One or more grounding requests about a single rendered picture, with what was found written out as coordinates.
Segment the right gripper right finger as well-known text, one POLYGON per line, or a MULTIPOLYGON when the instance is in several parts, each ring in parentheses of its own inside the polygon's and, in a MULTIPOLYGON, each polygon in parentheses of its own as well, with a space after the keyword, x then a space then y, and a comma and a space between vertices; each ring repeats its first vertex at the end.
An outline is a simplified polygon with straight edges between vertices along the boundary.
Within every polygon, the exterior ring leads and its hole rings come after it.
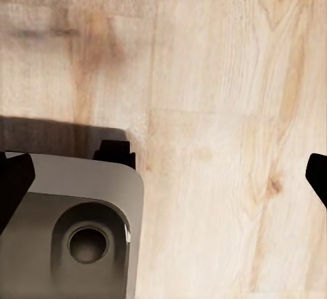
POLYGON ((307 163, 305 177, 327 208, 327 156, 312 153, 307 163))

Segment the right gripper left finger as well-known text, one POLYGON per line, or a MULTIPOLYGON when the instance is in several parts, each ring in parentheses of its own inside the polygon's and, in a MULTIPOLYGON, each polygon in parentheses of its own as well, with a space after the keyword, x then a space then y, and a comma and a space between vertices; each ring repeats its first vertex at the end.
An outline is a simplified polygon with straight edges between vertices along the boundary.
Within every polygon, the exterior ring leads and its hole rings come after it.
POLYGON ((0 235, 35 180, 29 154, 0 161, 0 235))

